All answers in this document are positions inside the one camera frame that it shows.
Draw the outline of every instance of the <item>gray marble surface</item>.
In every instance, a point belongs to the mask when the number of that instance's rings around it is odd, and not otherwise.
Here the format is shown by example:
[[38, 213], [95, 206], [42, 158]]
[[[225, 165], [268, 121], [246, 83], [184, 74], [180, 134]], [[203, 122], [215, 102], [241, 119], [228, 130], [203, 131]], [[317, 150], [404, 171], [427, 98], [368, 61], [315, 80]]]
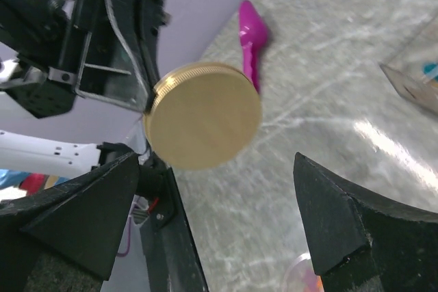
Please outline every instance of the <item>gray marble surface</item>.
[[[438, 211], [437, 118], [402, 100], [377, 65], [431, 19], [438, 0], [252, 1], [272, 30], [258, 136], [220, 168], [177, 172], [213, 292], [282, 291], [287, 268], [307, 251], [296, 152]], [[236, 16], [204, 59], [241, 66]]]

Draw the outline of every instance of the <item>gold coin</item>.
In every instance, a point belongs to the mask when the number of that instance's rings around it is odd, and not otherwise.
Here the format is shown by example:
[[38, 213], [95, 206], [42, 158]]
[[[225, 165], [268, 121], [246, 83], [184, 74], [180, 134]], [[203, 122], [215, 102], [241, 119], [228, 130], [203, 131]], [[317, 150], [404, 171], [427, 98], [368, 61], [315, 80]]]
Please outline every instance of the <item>gold coin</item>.
[[167, 74], [144, 115], [153, 151], [185, 170], [212, 168], [250, 144], [261, 122], [253, 83], [232, 66], [197, 63]]

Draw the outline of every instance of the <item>magenta plastic spoon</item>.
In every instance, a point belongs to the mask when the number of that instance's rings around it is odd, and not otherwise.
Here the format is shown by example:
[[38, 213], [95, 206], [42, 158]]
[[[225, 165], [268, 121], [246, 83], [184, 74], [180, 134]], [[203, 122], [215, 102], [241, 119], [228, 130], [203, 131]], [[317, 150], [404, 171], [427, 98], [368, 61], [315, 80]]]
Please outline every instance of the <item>magenta plastic spoon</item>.
[[260, 50], [268, 42], [269, 30], [249, 0], [242, 2], [239, 8], [239, 37], [243, 50], [244, 74], [260, 91], [257, 60]]

